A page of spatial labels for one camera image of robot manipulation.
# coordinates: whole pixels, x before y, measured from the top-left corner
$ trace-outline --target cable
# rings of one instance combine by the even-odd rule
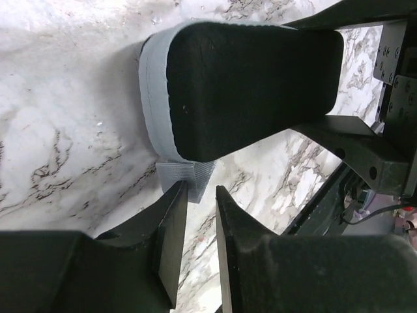
[[[410,226],[409,229],[405,230],[406,232],[417,230],[417,228],[414,226],[413,222],[411,222],[410,220],[406,220],[405,222]]]
[[[379,214],[382,214],[382,213],[385,213],[385,212],[395,211],[395,210],[402,209],[404,207],[409,207],[409,206],[410,205],[396,204],[396,205],[390,205],[389,207],[383,207],[382,209],[378,209],[378,210],[372,212],[367,217],[364,217],[362,220],[359,220],[358,222],[355,222],[355,223],[349,222],[345,218],[345,214],[346,214],[347,210],[349,210],[349,207],[348,207],[348,208],[344,209],[343,212],[340,214],[340,219],[348,225],[358,225],[362,222],[365,222],[366,220],[369,220],[370,218],[373,218],[376,215],[379,215]]]

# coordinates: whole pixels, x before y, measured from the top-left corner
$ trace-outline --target marble floor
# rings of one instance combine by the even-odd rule
[[[187,19],[281,24],[336,0],[3,0],[0,6],[0,229],[114,227],[161,195],[141,112],[137,58],[151,34]],[[333,113],[375,118],[381,28],[341,32]],[[285,229],[337,166],[291,130],[217,162],[190,204],[175,312],[221,303],[214,187],[225,185],[265,226]]]

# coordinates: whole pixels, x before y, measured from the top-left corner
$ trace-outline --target metal bracket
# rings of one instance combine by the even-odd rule
[[[293,129],[342,159],[375,192],[402,195],[408,162],[359,117],[327,115]]]
[[[403,64],[399,74],[411,78],[417,78],[417,48],[407,48],[404,52]]]
[[[384,83],[381,89],[381,95],[379,97],[379,103],[377,108],[377,115],[375,117],[376,122],[385,122],[386,112],[390,104],[390,96],[392,92],[392,86]]]
[[[387,23],[382,29],[373,77],[392,85],[399,72],[399,60],[403,55],[403,40],[407,30],[407,20]]]
[[[403,196],[417,187],[417,79],[396,76],[386,114],[383,138],[410,164]]]

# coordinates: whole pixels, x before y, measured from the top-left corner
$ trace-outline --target black metal plate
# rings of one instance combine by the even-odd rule
[[[407,29],[407,21],[387,23],[382,30],[373,77],[390,85],[399,69],[398,60]]]
[[[377,115],[375,117],[376,122],[385,122],[386,112],[388,111],[388,105],[390,103],[391,91],[392,86],[384,83],[381,89],[381,96],[379,97]]]
[[[409,162],[359,117],[326,115],[293,130],[342,159],[375,192],[402,195]]]
[[[408,181],[403,195],[414,194],[417,168],[414,160],[417,148],[417,79],[396,76],[386,114],[384,138],[410,162]]]
[[[417,78],[417,48],[408,48],[404,51],[403,64],[399,74]]]
[[[331,7],[286,25],[297,29],[343,29],[376,26],[408,18],[417,0],[341,0]]]

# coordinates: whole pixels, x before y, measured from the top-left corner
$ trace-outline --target metal bar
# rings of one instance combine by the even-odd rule
[[[399,72],[404,54],[404,39],[407,32],[408,21],[387,23],[382,29],[381,39],[373,70],[373,77],[392,85],[394,77]]]
[[[376,122],[385,122],[386,112],[390,104],[390,96],[392,92],[392,86],[384,83],[382,85],[381,95],[379,97],[379,103],[377,108],[377,114],[375,116]]]
[[[409,163],[359,117],[327,115],[293,129],[342,159],[375,192],[402,195]]]
[[[309,18],[286,24],[297,29],[343,29],[407,19],[417,0],[342,0]]]

